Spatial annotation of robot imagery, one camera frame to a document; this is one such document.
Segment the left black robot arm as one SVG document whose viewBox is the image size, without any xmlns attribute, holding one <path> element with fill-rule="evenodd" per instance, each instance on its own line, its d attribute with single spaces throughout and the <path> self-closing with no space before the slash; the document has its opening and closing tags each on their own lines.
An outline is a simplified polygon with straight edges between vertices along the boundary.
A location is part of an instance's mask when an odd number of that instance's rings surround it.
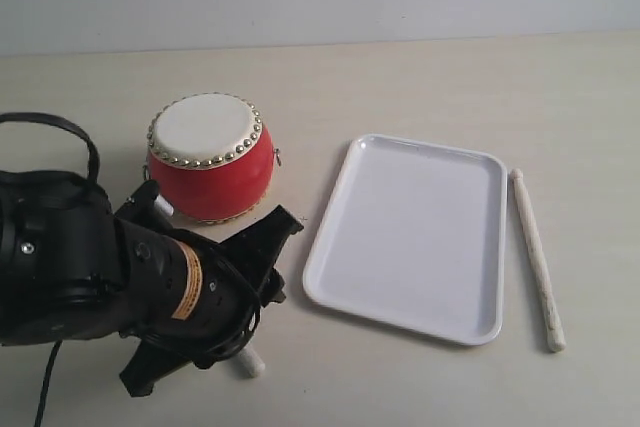
<svg viewBox="0 0 640 427">
<path fill-rule="evenodd" d="M 275 264 L 300 222 L 282 207 L 224 241 L 171 225 L 157 182 L 118 209 L 61 171 L 1 187 L 1 341 L 6 346 L 135 337 L 121 372 L 130 395 L 186 366 L 238 354 L 261 311 L 284 300 Z"/>
</svg>

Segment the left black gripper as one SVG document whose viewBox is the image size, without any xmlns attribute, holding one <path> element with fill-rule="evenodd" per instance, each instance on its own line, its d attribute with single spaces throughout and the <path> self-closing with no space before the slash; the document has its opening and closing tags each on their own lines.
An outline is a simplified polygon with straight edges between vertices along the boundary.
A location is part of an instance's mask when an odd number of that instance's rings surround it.
<svg viewBox="0 0 640 427">
<path fill-rule="evenodd" d="M 131 320 L 121 334 L 139 339 L 120 374 L 132 396 L 192 364 L 206 370 L 239 354 L 263 308 L 285 299 L 275 264 L 302 224 L 282 206 L 216 242 L 175 228 L 160 205 L 159 185 L 143 182 L 117 210 L 128 259 Z"/>
</svg>

